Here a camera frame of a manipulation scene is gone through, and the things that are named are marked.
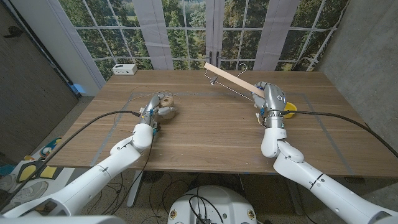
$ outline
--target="window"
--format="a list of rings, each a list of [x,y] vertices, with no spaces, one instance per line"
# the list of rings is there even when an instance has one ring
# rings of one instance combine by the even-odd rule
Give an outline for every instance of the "window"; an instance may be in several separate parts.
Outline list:
[[[269,0],[226,0],[221,69],[253,70]]]
[[[153,69],[131,1],[59,1],[105,80],[116,63]]]
[[[275,70],[313,70],[347,5],[348,0],[301,0]]]
[[[206,2],[162,0],[175,70],[202,70],[206,57]]]

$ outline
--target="wooden table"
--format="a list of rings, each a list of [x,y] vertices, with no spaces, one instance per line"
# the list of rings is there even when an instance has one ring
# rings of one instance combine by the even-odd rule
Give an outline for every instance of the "wooden table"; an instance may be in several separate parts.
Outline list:
[[[322,73],[246,72],[240,78],[253,84],[276,84],[299,110],[337,113],[363,123]],[[250,95],[224,78],[218,81]],[[210,85],[204,71],[140,70],[134,76],[114,75],[63,139],[91,119],[120,110],[132,98],[163,90],[177,95],[178,114],[160,121],[162,130],[155,137],[147,170],[275,174],[274,159],[261,154],[264,128],[254,114],[258,108],[220,85]],[[149,100],[150,96],[132,100],[124,109],[139,111]],[[86,128],[49,164],[90,167],[108,157],[109,150],[130,136],[128,131],[139,121],[130,114],[119,117],[115,127],[114,116],[108,116]],[[398,177],[397,158],[376,138],[347,121],[296,114],[285,119],[285,128],[288,142],[303,152],[308,163],[328,175]],[[131,168],[141,169],[148,153],[146,150]]]

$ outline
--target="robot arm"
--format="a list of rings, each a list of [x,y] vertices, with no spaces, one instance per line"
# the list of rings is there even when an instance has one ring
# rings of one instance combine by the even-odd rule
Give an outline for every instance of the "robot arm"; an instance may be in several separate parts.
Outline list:
[[[159,108],[160,100],[165,94],[155,95],[142,112],[140,123],[132,136],[118,142],[111,155],[90,170],[79,176],[63,189],[46,197],[24,203],[3,215],[5,218],[21,216],[72,216],[78,215],[82,208],[101,189],[120,172],[126,170],[141,157],[141,153],[150,147],[153,136],[159,128],[155,117],[175,111],[174,107]]]
[[[375,223],[386,217],[398,216],[395,211],[361,198],[305,162],[304,155],[298,149],[283,141],[287,137],[281,114],[285,107],[283,91],[264,82],[259,82],[256,86],[264,89],[265,96],[262,99],[253,94],[256,106],[267,112],[261,151],[268,158],[277,158],[274,169],[280,175],[309,189],[347,223]]]

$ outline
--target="white robot body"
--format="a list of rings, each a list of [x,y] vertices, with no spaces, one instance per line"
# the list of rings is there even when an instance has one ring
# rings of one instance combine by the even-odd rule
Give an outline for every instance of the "white robot body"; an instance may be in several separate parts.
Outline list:
[[[207,201],[203,201],[200,198],[193,197],[193,195],[199,195],[213,204],[217,211]],[[171,206],[168,224],[176,223],[202,223],[193,214],[189,200],[191,198],[191,205],[194,211],[200,215],[202,219],[205,219],[205,207],[207,211],[207,223],[221,223],[220,216],[223,219],[224,224],[229,223],[257,223],[256,215],[251,204],[240,194],[226,187],[220,187],[215,185],[201,186],[195,189],[189,190],[179,199],[177,199]]]

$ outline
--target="roll of twine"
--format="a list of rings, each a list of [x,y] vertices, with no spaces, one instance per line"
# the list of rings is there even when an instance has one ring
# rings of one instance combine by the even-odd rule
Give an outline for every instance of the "roll of twine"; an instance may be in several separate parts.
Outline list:
[[[172,96],[165,96],[161,99],[160,101],[160,107],[168,107],[168,106],[174,106],[174,99]],[[172,111],[168,113],[167,115],[163,115],[162,117],[164,119],[172,119],[175,116],[175,111]]]

